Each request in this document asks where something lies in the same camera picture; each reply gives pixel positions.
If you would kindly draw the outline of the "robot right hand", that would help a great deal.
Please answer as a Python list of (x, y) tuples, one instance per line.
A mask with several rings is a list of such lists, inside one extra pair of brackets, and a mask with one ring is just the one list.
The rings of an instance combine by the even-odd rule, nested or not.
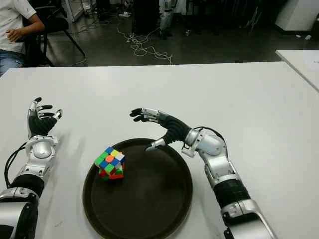
[(165, 112), (151, 108), (137, 108), (130, 112), (135, 122), (154, 122), (167, 129), (167, 132), (161, 138), (148, 144), (145, 151), (153, 151), (171, 144), (175, 141), (185, 142), (191, 128), (181, 120)]

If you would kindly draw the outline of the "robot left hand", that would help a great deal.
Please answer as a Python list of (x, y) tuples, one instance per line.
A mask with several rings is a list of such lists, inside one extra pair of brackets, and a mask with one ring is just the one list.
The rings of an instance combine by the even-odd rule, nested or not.
[(42, 98), (35, 98), (27, 112), (28, 138), (35, 136), (47, 136), (56, 123), (62, 118), (63, 110), (59, 109), (55, 113), (43, 112), (43, 110), (52, 109), (52, 105), (38, 105)]

